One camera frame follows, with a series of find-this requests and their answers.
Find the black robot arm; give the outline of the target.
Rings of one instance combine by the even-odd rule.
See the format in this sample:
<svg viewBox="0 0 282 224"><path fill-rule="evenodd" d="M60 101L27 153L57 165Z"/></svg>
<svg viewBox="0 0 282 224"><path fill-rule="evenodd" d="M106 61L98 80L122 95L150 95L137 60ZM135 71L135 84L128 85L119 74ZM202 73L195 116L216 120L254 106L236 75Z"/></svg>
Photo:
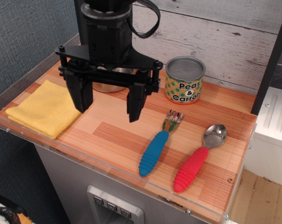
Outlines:
<svg viewBox="0 0 282 224"><path fill-rule="evenodd" d="M93 83L129 89L127 113L130 122L139 119L146 97L159 91L163 64L137 52L132 46L133 1L83 0L77 4L85 31L80 46L60 46L60 75L76 109L85 112L93 103Z"/></svg>

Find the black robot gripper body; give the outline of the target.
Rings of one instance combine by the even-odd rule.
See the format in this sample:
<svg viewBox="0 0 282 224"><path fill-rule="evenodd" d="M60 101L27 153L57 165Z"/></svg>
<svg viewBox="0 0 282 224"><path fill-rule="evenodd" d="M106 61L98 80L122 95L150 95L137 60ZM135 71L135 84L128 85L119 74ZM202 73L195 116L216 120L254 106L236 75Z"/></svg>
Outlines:
<svg viewBox="0 0 282 224"><path fill-rule="evenodd" d="M60 56L60 75L72 71L91 82L111 84L128 88L134 83L145 83L152 92L159 91L159 60L137 52L132 45L136 32L132 18L113 20L86 20L88 43L81 46L60 45L55 51ZM135 69L127 74L112 71L115 68Z"/></svg>

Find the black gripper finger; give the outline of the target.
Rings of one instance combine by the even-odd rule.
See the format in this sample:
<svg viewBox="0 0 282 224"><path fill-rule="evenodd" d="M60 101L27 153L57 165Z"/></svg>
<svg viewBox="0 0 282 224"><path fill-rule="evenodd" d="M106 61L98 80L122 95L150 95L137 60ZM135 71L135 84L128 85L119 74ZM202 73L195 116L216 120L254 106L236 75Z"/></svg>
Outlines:
<svg viewBox="0 0 282 224"><path fill-rule="evenodd" d="M145 105L146 98L152 93L152 87L145 83L134 83L128 88L127 114L129 115L129 121L134 122L139 119L140 113Z"/></svg>
<svg viewBox="0 0 282 224"><path fill-rule="evenodd" d="M64 71L67 89L75 108L84 113L93 103L93 83L87 78L72 71Z"/></svg>

